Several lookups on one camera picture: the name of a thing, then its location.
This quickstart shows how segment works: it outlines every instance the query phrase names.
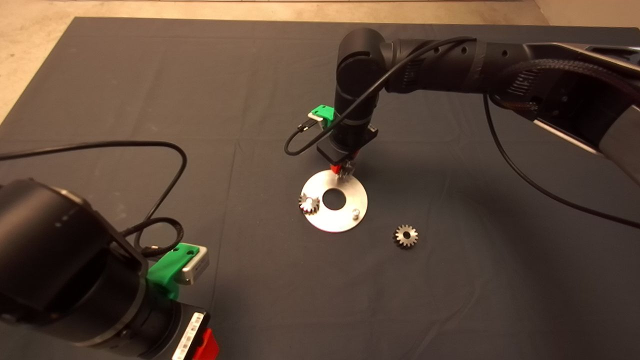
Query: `sticker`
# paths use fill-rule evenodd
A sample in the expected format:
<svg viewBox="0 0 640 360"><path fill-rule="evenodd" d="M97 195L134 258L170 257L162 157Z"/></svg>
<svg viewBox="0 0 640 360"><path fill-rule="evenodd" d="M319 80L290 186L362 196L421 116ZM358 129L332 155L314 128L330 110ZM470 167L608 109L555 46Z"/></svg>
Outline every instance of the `sticker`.
<svg viewBox="0 0 640 360"><path fill-rule="evenodd" d="M184 334L182 334L182 339L180 339L180 343L178 343L178 347L175 349L171 360L184 360L184 357L187 356L187 352L189 351L189 347L191 347L191 342L193 342L196 332L198 332L200 328L202 319L204 319L203 313L193 313L191 321L184 331Z"/></svg>

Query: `dark gray fabric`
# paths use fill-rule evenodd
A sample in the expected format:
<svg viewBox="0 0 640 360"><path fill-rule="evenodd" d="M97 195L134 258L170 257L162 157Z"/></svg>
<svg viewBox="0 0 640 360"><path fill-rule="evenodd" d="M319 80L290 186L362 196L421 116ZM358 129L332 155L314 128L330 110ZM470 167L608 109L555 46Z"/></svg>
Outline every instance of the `dark gray fabric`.
<svg viewBox="0 0 640 360"><path fill-rule="evenodd" d="M220 359L636 358L640 234L520 180L495 149L480 96L381 95L380 135L356 169L364 221L327 234L302 217L299 191L327 164L315 150L288 157L283 142L332 103L337 46L357 26L76 19L0 127L0 150L123 138L183 146L188 169L159 215L211 251L180 299L211 310ZM389 39L640 45L637 29L372 27ZM533 179L640 218L640 188L612 163L494 112ZM166 150L94 150L0 163L0 183L71 189L123 229L177 164ZM392 243L400 224L420 233L411 251ZM144 241L171 236L160 227ZM5 326L0 348L2 359L112 358Z"/></svg>

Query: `metal gear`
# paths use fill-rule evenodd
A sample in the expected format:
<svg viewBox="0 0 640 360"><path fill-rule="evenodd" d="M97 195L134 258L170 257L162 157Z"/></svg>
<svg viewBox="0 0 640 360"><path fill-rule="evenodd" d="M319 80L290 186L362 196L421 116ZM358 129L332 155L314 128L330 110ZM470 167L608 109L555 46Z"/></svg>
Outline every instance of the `metal gear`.
<svg viewBox="0 0 640 360"><path fill-rule="evenodd" d="M394 233L394 242L402 249L410 249L418 242L418 232L410 225L400 225Z"/></svg>
<svg viewBox="0 0 640 360"><path fill-rule="evenodd" d="M305 215L315 214L320 208L320 199L302 193L298 198L298 206Z"/></svg>

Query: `gear hole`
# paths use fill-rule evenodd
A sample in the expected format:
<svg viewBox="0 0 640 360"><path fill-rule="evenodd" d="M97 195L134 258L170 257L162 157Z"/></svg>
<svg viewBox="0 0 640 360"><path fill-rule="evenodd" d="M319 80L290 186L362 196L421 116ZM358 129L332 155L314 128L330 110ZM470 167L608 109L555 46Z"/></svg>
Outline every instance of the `gear hole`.
<svg viewBox="0 0 640 360"><path fill-rule="evenodd" d="M331 210L340 210L347 202L347 198L340 189L331 188L322 195L322 202Z"/></svg>

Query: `metal disc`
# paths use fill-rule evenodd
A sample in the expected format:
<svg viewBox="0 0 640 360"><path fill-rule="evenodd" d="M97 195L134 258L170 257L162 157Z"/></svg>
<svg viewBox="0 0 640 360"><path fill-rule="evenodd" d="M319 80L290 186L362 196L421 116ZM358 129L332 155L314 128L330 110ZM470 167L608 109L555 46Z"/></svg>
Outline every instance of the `metal disc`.
<svg viewBox="0 0 640 360"><path fill-rule="evenodd" d="M332 210L324 205L323 195L329 189L343 192L345 203L341 209ZM320 199L320 208L315 214L305 215L313 226L329 233L341 233L358 225L367 213L367 192L353 176L338 177L331 170L313 175L302 188L309 197Z"/></svg>

